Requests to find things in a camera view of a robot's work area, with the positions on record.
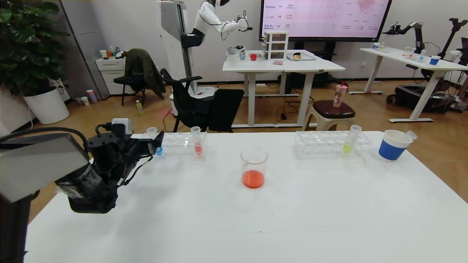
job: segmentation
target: cabinet drawer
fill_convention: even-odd
[[[103,79],[116,79],[119,77],[123,77],[125,75],[125,71],[124,70],[101,71],[101,75]]]
[[[123,59],[97,60],[96,64],[99,71],[125,69],[125,63]]]
[[[122,84],[114,83],[113,79],[104,79],[106,83],[107,89],[111,95],[122,95],[122,88],[124,87]],[[135,93],[130,86],[125,86],[125,93]]]

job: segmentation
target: potted plant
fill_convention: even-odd
[[[0,84],[12,95],[22,95],[42,124],[67,118],[70,113],[50,80],[65,80],[56,39],[68,33],[50,29],[46,16],[58,14],[51,2],[0,0]]]

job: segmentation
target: red liquid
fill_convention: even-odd
[[[242,175],[242,182],[250,188],[259,188],[263,181],[263,174],[257,170],[249,170]]]
[[[200,155],[203,152],[202,146],[201,145],[195,145],[195,152]]]

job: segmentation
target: television screen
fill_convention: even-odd
[[[262,0],[262,30],[293,40],[377,41],[391,0]]]

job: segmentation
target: jacket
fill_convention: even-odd
[[[158,72],[153,60],[144,49],[133,48],[126,54],[125,76],[142,75],[145,77],[145,86],[153,90],[160,98],[166,92],[166,86],[162,82],[161,74]]]

